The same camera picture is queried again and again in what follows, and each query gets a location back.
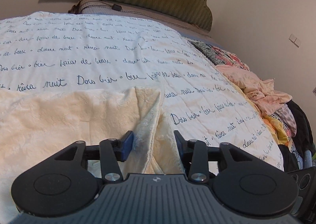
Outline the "cream fleece pants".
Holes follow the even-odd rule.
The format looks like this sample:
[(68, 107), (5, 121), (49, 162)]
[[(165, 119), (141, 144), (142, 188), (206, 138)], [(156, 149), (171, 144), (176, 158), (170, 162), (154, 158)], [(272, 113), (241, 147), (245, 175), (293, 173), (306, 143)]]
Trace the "cream fleece pants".
[(128, 173), (183, 171), (174, 130), (158, 87), (123, 91), (23, 93), (1, 90), (1, 223), (18, 212), (10, 195), (14, 179), (77, 140), (97, 145), (134, 132), (120, 168)]

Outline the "pile of colourful clothes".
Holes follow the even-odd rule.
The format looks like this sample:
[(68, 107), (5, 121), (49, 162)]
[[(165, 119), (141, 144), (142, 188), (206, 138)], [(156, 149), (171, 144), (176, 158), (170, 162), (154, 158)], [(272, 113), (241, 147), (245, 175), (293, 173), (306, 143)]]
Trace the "pile of colourful clothes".
[(236, 54), (203, 41), (191, 44), (237, 88), (267, 124), (284, 155), (286, 171), (315, 166), (315, 143), (305, 112), (292, 96), (274, 89), (274, 80), (262, 80)]

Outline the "white script-print bedspread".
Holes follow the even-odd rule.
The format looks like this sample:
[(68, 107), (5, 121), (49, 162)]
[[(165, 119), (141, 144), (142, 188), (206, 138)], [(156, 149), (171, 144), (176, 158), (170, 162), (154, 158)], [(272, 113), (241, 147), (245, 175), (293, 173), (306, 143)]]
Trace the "white script-print bedspread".
[(1, 88), (18, 92), (157, 85), (184, 137), (230, 142), (276, 168), (283, 158), (257, 110), (176, 30), (126, 16), (35, 12), (1, 21)]

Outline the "small black device on bed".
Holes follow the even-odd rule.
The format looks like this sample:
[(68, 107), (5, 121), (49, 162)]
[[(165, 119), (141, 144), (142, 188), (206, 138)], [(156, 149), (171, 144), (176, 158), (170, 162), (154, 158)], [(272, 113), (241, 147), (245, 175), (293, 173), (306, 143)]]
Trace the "small black device on bed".
[(122, 11), (122, 6), (117, 5), (117, 4), (113, 4), (111, 8), (114, 11)]

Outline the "patterned pillow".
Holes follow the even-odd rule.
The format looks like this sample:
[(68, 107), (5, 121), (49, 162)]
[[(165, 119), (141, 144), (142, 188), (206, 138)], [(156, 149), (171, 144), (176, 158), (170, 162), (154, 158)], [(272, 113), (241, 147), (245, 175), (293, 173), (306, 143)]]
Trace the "patterned pillow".
[(102, 0), (79, 0), (77, 4), (73, 5), (68, 11), (69, 14), (88, 14), (88, 15), (112, 15), (117, 11), (112, 10), (112, 5)]

